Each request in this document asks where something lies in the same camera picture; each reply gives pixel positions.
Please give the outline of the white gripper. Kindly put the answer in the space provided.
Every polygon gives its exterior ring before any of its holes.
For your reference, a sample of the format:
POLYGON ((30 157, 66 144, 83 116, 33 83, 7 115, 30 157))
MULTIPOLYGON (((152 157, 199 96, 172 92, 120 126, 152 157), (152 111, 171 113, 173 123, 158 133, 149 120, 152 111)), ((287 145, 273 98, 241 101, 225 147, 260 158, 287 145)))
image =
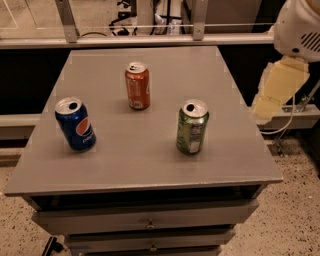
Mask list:
POLYGON ((306 83, 308 63, 320 61, 320 0, 287 0, 273 32, 275 49, 287 56, 269 62, 262 73, 252 113, 264 121, 270 121, 306 83))

